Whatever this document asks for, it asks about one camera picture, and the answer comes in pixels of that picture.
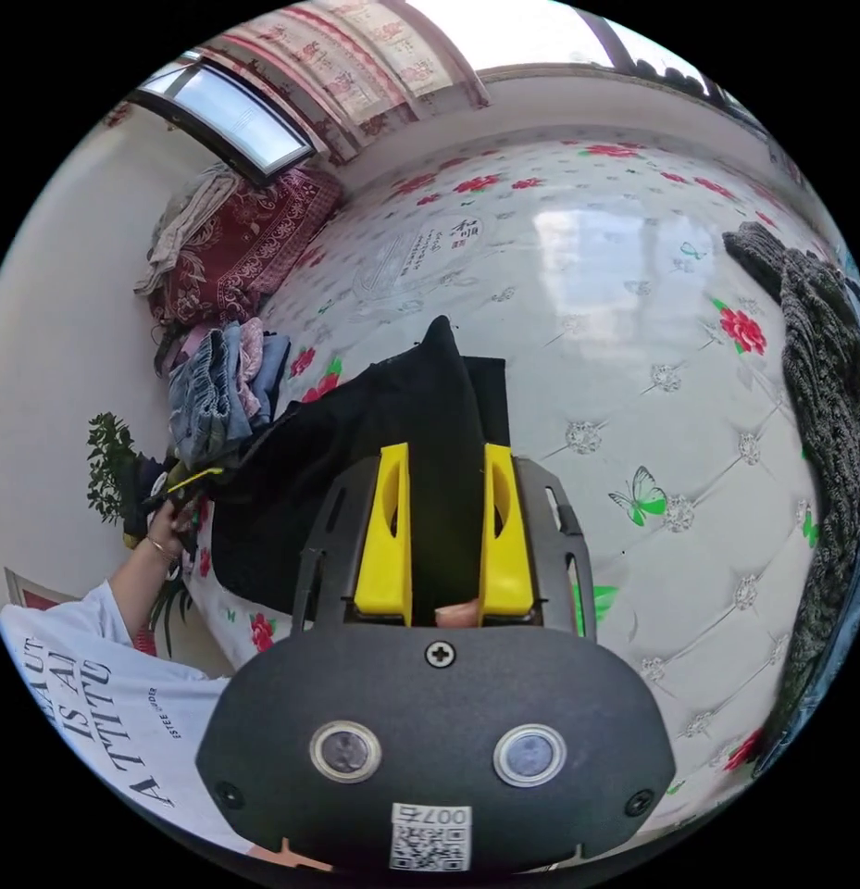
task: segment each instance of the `bracelet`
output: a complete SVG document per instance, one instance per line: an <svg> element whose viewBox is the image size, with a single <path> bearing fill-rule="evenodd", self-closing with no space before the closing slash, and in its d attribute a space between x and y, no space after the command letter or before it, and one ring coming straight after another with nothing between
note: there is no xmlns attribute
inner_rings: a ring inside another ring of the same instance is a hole
<svg viewBox="0 0 860 889"><path fill-rule="evenodd" d="M172 565L177 560L177 557L172 556L164 546L152 537L151 534L147 534L145 539L161 554L161 557L164 558L168 564Z"/></svg>

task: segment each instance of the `curtain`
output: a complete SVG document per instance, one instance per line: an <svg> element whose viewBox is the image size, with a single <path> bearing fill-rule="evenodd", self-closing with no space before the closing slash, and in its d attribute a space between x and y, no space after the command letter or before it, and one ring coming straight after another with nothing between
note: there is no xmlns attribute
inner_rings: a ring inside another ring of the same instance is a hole
<svg viewBox="0 0 860 889"><path fill-rule="evenodd" d="M489 105L454 44L405 0L309 0L202 50L280 99L334 166L410 123Z"/></svg>

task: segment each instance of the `person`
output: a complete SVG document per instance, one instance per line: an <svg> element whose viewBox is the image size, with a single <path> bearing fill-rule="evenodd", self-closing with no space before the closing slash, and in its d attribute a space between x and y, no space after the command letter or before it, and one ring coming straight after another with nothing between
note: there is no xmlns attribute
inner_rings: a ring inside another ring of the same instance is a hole
<svg viewBox="0 0 860 889"><path fill-rule="evenodd" d="M106 582L47 611L5 606L0 628L44 715L100 778L148 811L212 843L288 866L330 867L236 834L202 784L195 754L228 678L137 651L188 522L167 502L147 536ZM475 603L438 613L443 627L475 625Z"/></svg>

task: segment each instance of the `denim jeans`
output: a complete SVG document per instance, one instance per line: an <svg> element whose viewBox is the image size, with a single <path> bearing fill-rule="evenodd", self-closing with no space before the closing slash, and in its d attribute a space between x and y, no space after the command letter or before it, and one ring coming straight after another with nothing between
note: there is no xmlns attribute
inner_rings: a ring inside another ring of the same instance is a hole
<svg viewBox="0 0 860 889"><path fill-rule="evenodd" d="M272 396L275 394L274 390L277 388L279 374L284 359L288 356L290 345L291 341L286 336L276 334L263 337L263 363L251 382L251 391L260 402L259 411L251 418L251 425L254 427L265 426L272 422L271 407L274 402Z"/></svg>
<svg viewBox="0 0 860 889"><path fill-rule="evenodd" d="M170 433L189 469L217 460L251 435L235 383L241 339L238 321L213 330L170 373Z"/></svg>
<svg viewBox="0 0 860 889"><path fill-rule="evenodd" d="M847 282L846 298L852 304L860 328L860 284ZM858 628L860 627L860 545L855 557L855 569L849 592L843 603L840 622L831 636L828 647L822 652L812 678L806 687L803 698L782 733L779 741L758 760L754 769L754 777L769 770L778 761L781 754L792 743L793 739L809 721L816 708L828 692L831 683L840 672L846 655L852 647Z"/></svg>

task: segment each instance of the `white wall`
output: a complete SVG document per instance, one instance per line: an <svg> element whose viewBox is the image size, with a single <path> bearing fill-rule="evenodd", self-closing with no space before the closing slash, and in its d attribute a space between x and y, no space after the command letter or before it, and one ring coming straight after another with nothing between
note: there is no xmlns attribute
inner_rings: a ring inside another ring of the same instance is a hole
<svg viewBox="0 0 860 889"><path fill-rule="evenodd" d="M125 556L87 508L87 423L112 411L168 444L167 385L133 296L170 195L215 158L146 111L98 128L31 210L0 273L0 607L4 568L83 595Z"/></svg>
<svg viewBox="0 0 860 889"><path fill-rule="evenodd" d="M842 243L833 219L814 194L800 189L769 159L767 144L726 114L667 88L610 73L508 78L488 83L492 104L384 136L352 164L335 170L349 194L380 176L450 144L534 127L611 126L676 136L729 158L796 209L818 233Z"/></svg>

